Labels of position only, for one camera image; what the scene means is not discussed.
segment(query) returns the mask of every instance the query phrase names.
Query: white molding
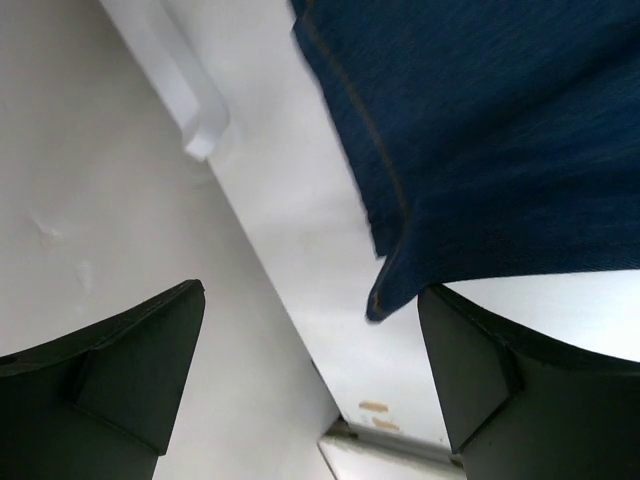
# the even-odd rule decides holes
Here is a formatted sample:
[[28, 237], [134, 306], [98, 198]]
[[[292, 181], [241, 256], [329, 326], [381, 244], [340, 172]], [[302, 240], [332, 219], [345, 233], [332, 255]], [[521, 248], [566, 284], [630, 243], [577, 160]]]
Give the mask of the white molding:
[[229, 109], [163, 0], [101, 0], [182, 132], [185, 152], [205, 160], [229, 125]]

